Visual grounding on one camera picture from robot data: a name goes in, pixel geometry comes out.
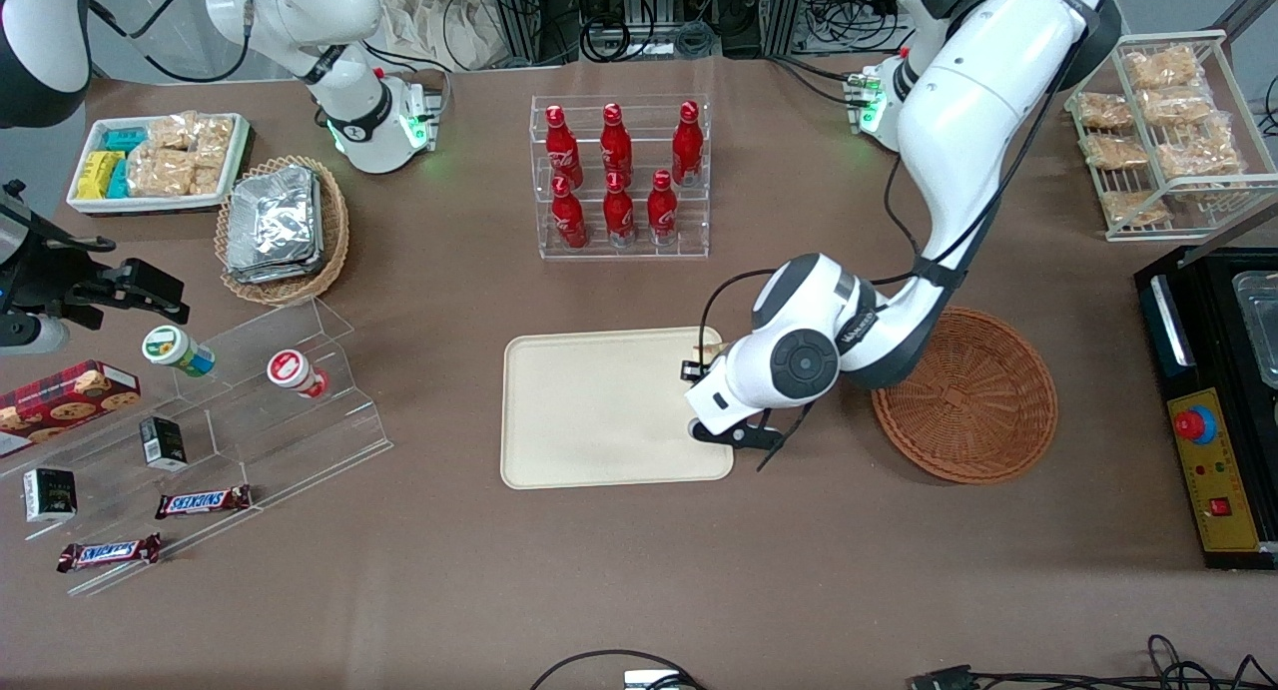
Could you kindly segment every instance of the red cookie box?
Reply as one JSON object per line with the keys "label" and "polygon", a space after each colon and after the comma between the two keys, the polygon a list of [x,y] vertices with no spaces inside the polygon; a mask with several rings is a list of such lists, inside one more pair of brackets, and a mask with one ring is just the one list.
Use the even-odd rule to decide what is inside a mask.
{"label": "red cookie box", "polygon": [[0,457],[83,425],[142,399],[138,377],[86,359],[0,395]]}

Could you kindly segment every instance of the snickers logo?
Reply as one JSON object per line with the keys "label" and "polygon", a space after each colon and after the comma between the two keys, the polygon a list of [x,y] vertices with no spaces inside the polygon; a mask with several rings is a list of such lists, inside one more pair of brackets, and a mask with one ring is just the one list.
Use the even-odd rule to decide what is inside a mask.
{"label": "snickers logo", "polygon": [[211,491],[211,493],[196,493],[192,496],[178,496],[169,502],[169,512],[193,512],[216,509],[222,505],[226,491]]}
{"label": "snickers logo", "polygon": [[81,552],[79,562],[107,562],[128,558],[133,555],[133,549],[137,549],[137,540],[132,540],[129,543],[109,543],[106,546],[89,546]]}

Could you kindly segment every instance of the black small box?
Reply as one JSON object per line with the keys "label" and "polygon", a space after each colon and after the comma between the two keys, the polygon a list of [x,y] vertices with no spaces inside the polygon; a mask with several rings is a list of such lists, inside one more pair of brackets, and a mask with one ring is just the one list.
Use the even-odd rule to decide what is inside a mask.
{"label": "black small box", "polygon": [[66,520],[75,514],[75,475],[69,470],[35,468],[23,473],[27,523]]}
{"label": "black small box", "polygon": [[178,471],[187,468],[187,448],[181,445],[181,427],[165,418],[146,418],[138,427],[142,432],[142,451],[147,465],[160,470]]}

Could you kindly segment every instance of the snickers bar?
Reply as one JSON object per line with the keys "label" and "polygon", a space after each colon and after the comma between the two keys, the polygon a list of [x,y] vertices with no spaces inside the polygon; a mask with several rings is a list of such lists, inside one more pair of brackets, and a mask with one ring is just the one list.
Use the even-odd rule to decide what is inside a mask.
{"label": "snickers bar", "polygon": [[157,560],[160,560],[158,533],[141,540],[128,540],[128,543],[106,543],[105,546],[72,543],[58,558],[58,572],[70,572],[114,562],[147,561],[152,564]]}
{"label": "snickers bar", "polygon": [[204,491],[203,493],[188,493],[185,496],[160,496],[160,509],[156,511],[156,520],[162,520],[170,514],[197,514],[220,510],[242,510],[253,503],[248,486],[236,486],[220,491]]}

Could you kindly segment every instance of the beige tray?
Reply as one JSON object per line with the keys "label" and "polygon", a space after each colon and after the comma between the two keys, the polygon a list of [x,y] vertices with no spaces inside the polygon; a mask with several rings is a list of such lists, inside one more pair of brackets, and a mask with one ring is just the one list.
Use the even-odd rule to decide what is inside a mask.
{"label": "beige tray", "polygon": [[[720,342],[712,327],[705,342]],[[697,327],[511,340],[501,479],[527,491],[727,475],[732,450],[688,434],[679,368],[695,345]]]}

